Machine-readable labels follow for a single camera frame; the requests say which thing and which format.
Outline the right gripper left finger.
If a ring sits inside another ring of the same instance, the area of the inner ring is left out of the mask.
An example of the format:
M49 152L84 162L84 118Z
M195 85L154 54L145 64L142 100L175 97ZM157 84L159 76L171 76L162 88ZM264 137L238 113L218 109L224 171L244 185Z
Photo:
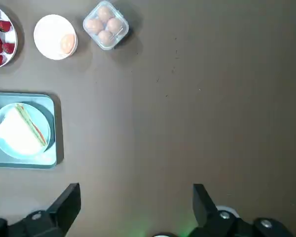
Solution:
M14 224L0 218L0 237L64 237L81 210L79 183L71 183L46 209Z

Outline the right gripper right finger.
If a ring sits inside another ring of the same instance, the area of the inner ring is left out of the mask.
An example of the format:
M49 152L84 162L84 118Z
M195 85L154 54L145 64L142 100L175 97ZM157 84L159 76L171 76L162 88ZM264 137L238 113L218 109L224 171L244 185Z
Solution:
M247 223L227 210L218 210L202 184L193 185L193 212L197 221L190 237L292 237L281 222L256 218Z

